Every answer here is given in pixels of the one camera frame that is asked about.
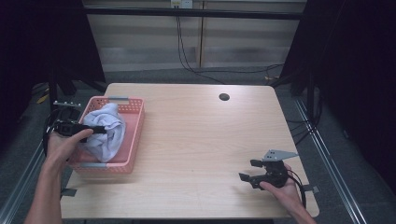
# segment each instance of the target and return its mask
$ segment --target black cable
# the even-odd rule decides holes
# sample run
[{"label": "black cable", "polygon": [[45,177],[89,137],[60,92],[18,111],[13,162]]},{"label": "black cable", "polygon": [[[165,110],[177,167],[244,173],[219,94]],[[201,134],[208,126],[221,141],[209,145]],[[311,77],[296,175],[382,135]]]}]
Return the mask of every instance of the black cable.
[{"label": "black cable", "polygon": [[[184,67],[184,69],[186,69],[186,70],[189,71],[189,72],[194,73],[194,74],[197,75],[197,76],[206,77],[206,78],[212,79],[212,80],[214,80],[214,81],[216,81],[216,82],[218,82],[218,83],[221,83],[221,84],[225,84],[225,83],[222,82],[222,81],[220,81],[220,80],[217,80],[217,79],[215,79],[215,78],[213,78],[213,77],[204,76],[204,75],[202,75],[202,73],[238,73],[238,74],[253,74],[253,73],[262,73],[262,72],[265,72],[265,73],[267,74],[267,83],[266,83],[266,85],[268,85],[268,82],[269,82],[269,74],[268,74],[268,71],[269,71],[269,70],[272,70],[272,69],[275,69],[275,68],[277,68],[277,67],[279,67],[279,66],[284,65],[283,63],[271,64],[271,65],[265,67],[264,69],[256,70],[256,71],[229,71],[229,70],[196,71],[196,70],[194,70],[194,69],[190,66],[190,64],[189,64],[189,62],[188,62],[188,60],[187,60],[186,52],[185,52],[185,50],[184,50],[183,37],[182,37],[182,34],[181,34],[181,22],[180,22],[180,17],[177,17],[177,51],[178,51],[178,58],[179,58],[179,60],[180,60],[181,65]],[[183,60],[182,60],[180,51],[182,51],[182,53],[183,53],[185,64],[183,63]]]},{"label": "black cable", "polygon": [[289,178],[292,179],[298,186],[300,193],[301,193],[301,202],[303,203],[303,207],[306,208],[306,197],[305,197],[305,189],[303,187],[303,183],[301,182],[300,177],[297,176],[297,178],[299,180],[297,180],[296,178],[294,178],[294,176],[289,175]]},{"label": "black cable", "polygon": [[294,131],[294,130],[300,128],[300,127],[303,126],[303,125],[305,125],[305,123],[301,123],[301,124],[295,126],[294,128],[290,129],[290,132],[292,132],[292,131]]},{"label": "black cable", "polygon": [[287,76],[280,77],[277,81],[271,83],[270,86],[275,89],[275,88],[279,87],[280,85],[291,83],[303,71],[304,71],[304,67],[300,66],[298,69],[293,70],[291,72],[291,74],[289,74]]},{"label": "black cable", "polygon": [[301,137],[297,142],[294,143],[295,146],[299,145],[309,134],[311,134],[314,130],[317,129],[320,121],[320,117],[322,114],[323,107],[323,97],[321,93],[319,93],[319,99],[317,104],[317,114],[315,115],[314,120],[312,120],[312,128],[308,128],[307,133]]},{"label": "black cable", "polygon": [[59,113],[61,112],[60,109],[55,109],[49,113],[49,115],[46,118],[46,121],[44,122],[44,128],[43,128],[43,139],[42,139],[42,144],[43,144],[43,149],[44,149],[44,154],[47,156],[47,149],[48,149],[48,141],[50,139],[50,133],[53,130],[53,123],[56,118],[58,118]]},{"label": "black cable", "polygon": [[304,120],[291,120],[291,119],[286,119],[286,122],[289,122],[289,123],[306,123],[306,122],[308,122],[309,120],[308,119],[304,119]]},{"label": "black cable", "polygon": [[[189,64],[189,61],[187,60],[186,52],[185,52],[185,50],[184,50],[183,38],[182,38],[182,35],[181,35],[180,17],[176,17],[176,20],[177,20],[177,52],[178,52],[178,58],[180,59],[181,65],[182,65],[187,71],[193,72],[196,76],[209,78],[209,79],[211,79],[211,80],[214,80],[214,81],[216,81],[216,82],[218,82],[218,83],[221,83],[221,84],[225,85],[224,82],[222,82],[222,81],[220,81],[220,80],[217,80],[217,79],[215,79],[215,78],[213,78],[213,77],[207,77],[207,76],[201,75],[201,74],[195,72],[195,71],[191,68],[191,66],[190,66],[190,64]],[[180,44],[181,44],[181,49],[182,49],[182,52],[183,52],[183,55],[184,55],[184,60],[186,61],[186,65],[187,65],[188,67],[186,67],[186,65],[183,63],[183,60],[181,59]]]}]

